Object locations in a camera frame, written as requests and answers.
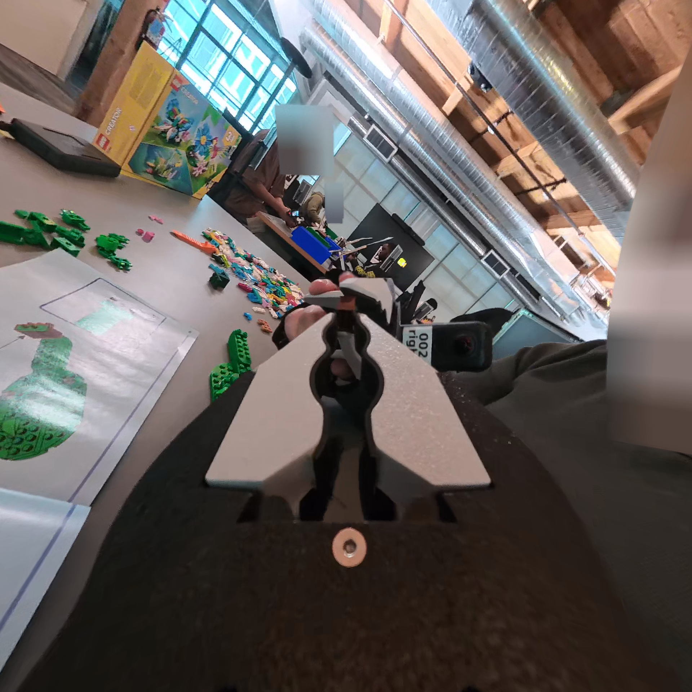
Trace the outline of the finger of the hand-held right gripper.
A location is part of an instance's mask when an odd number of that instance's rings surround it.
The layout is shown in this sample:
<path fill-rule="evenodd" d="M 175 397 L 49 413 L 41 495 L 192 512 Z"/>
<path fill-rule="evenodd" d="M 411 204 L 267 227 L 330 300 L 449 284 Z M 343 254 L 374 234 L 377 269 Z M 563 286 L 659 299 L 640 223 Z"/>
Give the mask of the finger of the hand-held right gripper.
<path fill-rule="evenodd" d="M 338 331 L 338 348 L 332 354 L 332 374 L 340 380 L 360 380 L 362 356 L 356 348 L 356 338 L 351 332 Z"/>
<path fill-rule="evenodd" d="M 356 312 L 368 316 L 379 326 L 391 326 L 396 320 L 396 307 L 392 282 L 382 278 L 340 277 L 336 288 L 323 292 L 310 292 L 304 303 L 336 312 L 344 296 L 355 296 Z"/>

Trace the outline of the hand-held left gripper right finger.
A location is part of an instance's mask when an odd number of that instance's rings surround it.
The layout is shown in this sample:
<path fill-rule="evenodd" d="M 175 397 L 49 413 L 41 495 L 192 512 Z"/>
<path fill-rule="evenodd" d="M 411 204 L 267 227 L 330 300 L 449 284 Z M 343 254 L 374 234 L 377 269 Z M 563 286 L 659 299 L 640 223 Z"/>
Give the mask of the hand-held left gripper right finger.
<path fill-rule="evenodd" d="M 359 499 L 365 520 L 398 520 L 419 501 L 486 490 L 492 480 L 439 375 L 364 315 L 361 373 L 350 411 L 363 430 Z"/>

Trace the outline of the pile of colourful bricks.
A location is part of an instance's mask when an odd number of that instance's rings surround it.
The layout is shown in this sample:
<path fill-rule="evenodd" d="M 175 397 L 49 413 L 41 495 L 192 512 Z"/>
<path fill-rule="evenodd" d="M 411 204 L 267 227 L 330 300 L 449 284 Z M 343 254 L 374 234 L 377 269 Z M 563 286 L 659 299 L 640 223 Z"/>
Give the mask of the pile of colourful bricks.
<path fill-rule="evenodd" d="M 205 229 L 203 241 L 218 246 L 218 253 L 209 257 L 209 269 L 224 270 L 230 276 L 229 285 L 240 290 L 250 303 L 253 319 L 281 320 L 295 307 L 304 304 L 304 293 L 297 283 L 264 262 L 261 257 L 245 251 L 230 238 L 213 229 Z"/>

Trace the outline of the person's right forearm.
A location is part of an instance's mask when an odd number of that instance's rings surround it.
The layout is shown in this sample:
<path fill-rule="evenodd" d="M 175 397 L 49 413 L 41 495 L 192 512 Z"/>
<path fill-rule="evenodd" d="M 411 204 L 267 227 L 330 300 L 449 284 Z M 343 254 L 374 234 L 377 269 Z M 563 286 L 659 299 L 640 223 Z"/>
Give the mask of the person's right forearm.
<path fill-rule="evenodd" d="M 604 433 L 608 421 L 604 340 L 544 343 L 496 361 L 479 398 L 517 433 Z"/>

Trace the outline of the grey desk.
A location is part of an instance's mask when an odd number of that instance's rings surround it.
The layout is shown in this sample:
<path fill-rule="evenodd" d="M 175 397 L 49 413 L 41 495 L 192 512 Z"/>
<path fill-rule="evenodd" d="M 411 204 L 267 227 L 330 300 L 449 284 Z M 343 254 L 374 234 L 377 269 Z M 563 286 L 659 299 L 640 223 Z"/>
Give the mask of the grey desk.
<path fill-rule="evenodd" d="M 198 236 L 206 228 L 226 232 L 246 251 L 261 257 L 307 290 L 303 270 L 293 268 L 262 240 L 208 198 L 200 201 L 132 177 L 89 177 L 62 172 L 12 139 L 1 136 L 1 219 L 14 210 L 54 215 L 77 212 L 92 232 L 115 232 L 131 239 L 128 272 L 116 270 L 88 241 L 79 260 L 134 293 L 199 336 L 168 386 L 95 498 L 83 529 L 58 571 L 22 638 L 1 672 L 1 690 L 16 691 L 69 618 L 91 574 L 99 549 L 127 497 L 168 444 L 210 403 L 208 376 L 226 353 L 231 331 L 247 324 L 248 301 L 234 285 L 214 291 L 210 263 L 200 251 L 170 235 Z M 163 220 L 148 219 L 154 214 Z M 143 242 L 136 229 L 151 230 Z"/>

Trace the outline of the blue bin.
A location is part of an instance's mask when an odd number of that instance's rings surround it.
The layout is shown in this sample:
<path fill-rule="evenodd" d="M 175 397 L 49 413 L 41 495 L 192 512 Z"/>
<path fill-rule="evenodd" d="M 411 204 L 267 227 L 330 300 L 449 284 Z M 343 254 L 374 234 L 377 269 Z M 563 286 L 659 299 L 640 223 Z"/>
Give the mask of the blue bin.
<path fill-rule="evenodd" d="M 338 250 L 338 246 L 330 238 L 324 238 L 318 232 L 302 226 L 294 228 L 290 238 L 318 264 L 330 261 L 332 252 Z"/>

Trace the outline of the building instruction booklet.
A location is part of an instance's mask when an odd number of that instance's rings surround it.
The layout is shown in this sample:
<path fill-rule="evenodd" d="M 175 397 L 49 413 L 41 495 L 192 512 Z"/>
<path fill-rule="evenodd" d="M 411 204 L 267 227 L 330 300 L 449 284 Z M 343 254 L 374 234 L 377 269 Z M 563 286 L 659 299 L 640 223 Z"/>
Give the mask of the building instruction booklet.
<path fill-rule="evenodd" d="M 198 332 L 62 250 L 1 268 L 1 665 Z"/>

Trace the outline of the person's clothed torso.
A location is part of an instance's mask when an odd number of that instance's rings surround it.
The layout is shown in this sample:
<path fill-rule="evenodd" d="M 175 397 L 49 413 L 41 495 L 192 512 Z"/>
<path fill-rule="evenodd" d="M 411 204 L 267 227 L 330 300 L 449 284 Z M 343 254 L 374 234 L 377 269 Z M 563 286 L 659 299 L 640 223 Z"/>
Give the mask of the person's clothed torso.
<path fill-rule="evenodd" d="M 512 440 L 489 460 L 532 560 L 561 562 L 574 624 L 602 643 L 612 683 L 691 690 L 691 458 L 610 437 L 604 395 L 481 394 Z"/>

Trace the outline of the black floor lamp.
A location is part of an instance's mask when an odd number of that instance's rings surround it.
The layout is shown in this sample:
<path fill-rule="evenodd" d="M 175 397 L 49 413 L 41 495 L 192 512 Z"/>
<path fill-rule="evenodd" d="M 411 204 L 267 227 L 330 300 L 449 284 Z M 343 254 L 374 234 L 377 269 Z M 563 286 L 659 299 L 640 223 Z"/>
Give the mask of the black floor lamp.
<path fill-rule="evenodd" d="M 281 51 L 288 60 L 283 84 L 277 96 L 282 105 L 304 105 L 310 95 L 313 70 L 299 47 L 289 39 L 280 39 Z"/>

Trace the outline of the colourful toy brick box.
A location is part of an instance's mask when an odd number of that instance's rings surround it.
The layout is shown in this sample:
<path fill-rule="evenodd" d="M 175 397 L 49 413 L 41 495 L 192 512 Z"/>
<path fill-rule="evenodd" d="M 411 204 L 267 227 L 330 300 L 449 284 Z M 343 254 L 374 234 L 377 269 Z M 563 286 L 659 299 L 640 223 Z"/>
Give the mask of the colourful toy brick box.
<path fill-rule="evenodd" d="M 221 179 L 239 143 L 238 130 L 146 43 L 93 139 L 123 173 L 194 199 Z"/>

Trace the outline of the large grid window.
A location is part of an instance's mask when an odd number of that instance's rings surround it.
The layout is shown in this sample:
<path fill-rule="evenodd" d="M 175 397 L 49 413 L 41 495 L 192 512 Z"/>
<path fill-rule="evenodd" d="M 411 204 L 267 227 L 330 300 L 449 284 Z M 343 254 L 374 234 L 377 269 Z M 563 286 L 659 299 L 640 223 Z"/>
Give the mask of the large grid window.
<path fill-rule="evenodd" d="M 169 1 L 159 53 L 219 110 L 256 134 L 299 103 L 270 1 Z"/>

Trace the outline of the black flat case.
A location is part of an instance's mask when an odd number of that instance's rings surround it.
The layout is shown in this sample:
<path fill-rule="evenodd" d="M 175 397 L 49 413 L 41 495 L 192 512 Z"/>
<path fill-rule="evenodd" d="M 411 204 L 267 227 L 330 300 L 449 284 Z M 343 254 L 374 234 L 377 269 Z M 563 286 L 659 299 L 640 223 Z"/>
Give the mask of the black flat case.
<path fill-rule="evenodd" d="M 71 134 L 13 118 L 1 131 L 28 151 L 63 172 L 117 178 L 121 167 L 91 143 Z"/>

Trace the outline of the wooden column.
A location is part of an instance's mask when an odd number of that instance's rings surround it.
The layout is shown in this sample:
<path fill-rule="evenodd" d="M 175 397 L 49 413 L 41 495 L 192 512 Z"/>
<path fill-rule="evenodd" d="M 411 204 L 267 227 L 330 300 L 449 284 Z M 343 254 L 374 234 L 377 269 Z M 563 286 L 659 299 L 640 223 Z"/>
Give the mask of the wooden column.
<path fill-rule="evenodd" d="M 142 42 L 145 26 L 168 1 L 124 1 L 105 47 L 72 115 L 99 126 L 112 103 Z"/>

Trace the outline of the black wall screen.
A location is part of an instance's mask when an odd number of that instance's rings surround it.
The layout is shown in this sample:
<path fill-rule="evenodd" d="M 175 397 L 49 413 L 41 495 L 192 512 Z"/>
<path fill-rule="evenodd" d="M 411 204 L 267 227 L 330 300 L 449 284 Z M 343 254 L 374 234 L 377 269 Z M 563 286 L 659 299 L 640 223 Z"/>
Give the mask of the black wall screen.
<path fill-rule="evenodd" d="M 399 215 L 390 214 L 377 204 L 347 238 L 356 253 L 367 258 L 387 242 L 397 247 L 383 264 L 385 274 L 382 278 L 391 279 L 398 290 L 407 291 L 432 263 L 433 256 L 425 249 L 420 236 Z"/>

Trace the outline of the large silver air duct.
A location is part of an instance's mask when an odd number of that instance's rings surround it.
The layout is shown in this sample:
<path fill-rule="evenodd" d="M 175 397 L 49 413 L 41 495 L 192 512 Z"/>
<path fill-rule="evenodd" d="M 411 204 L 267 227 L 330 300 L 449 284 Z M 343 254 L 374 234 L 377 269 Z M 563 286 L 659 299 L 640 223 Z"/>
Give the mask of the large silver air duct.
<path fill-rule="evenodd" d="M 521 1 L 474 1 L 468 52 L 588 208 L 624 233 L 639 166 L 571 62 Z"/>

